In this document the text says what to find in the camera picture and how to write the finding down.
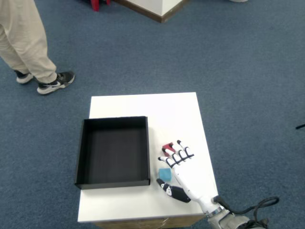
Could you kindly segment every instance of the black box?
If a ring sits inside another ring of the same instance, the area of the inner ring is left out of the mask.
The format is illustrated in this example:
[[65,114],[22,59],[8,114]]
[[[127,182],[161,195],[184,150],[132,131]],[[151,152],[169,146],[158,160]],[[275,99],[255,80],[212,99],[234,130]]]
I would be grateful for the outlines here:
[[75,185],[80,189],[150,184],[147,117],[85,119]]

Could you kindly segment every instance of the black sneaker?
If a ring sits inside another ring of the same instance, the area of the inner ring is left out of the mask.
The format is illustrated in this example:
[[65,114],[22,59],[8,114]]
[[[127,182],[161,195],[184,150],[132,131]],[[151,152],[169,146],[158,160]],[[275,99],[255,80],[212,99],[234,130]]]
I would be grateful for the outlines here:
[[28,74],[22,74],[19,71],[15,71],[15,73],[17,74],[17,78],[16,81],[20,84],[26,84],[27,82],[29,82],[31,79],[33,79],[33,75],[31,73]]
[[73,72],[57,73],[57,78],[51,83],[38,83],[37,92],[39,94],[49,94],[58,89],[65,88],[74,80]]

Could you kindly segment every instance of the white table top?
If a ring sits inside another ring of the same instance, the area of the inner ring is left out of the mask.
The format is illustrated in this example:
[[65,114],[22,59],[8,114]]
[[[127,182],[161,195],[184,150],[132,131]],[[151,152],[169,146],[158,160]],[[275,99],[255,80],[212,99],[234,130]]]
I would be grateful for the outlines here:
[[[147,116],[151,185],[81,190],[79,222],[117,221],[201,215],[193,201],[186,204],[166,195],[156,182],[161,147],[177,139],[187,143],[214,181],[196,93],[94,96],[90,118]],[[172,185],[179,186],[173,178]]]

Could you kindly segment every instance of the beige pants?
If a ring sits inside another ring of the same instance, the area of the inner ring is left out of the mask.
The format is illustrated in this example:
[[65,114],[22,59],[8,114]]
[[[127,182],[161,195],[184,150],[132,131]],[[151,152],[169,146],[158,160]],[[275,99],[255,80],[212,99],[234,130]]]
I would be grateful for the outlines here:
[[56,79],[47,39],[34,0],[0,0],[0,56],[14,70],[42,83]]

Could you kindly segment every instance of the small red block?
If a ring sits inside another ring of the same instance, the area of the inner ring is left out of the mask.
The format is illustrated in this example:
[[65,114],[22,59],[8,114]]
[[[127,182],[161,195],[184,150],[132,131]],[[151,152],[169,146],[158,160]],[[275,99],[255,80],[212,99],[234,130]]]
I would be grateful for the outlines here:
[[169,150],[175,152],[175,150],[174,150],[173,148],[171,148],[170,145],[172,146],[173,143],[170,142],[170,143],[168,143],[168,144],[166,144],[166,145],[163,145],[163,146],[162,146],[162,149],[169,149]]

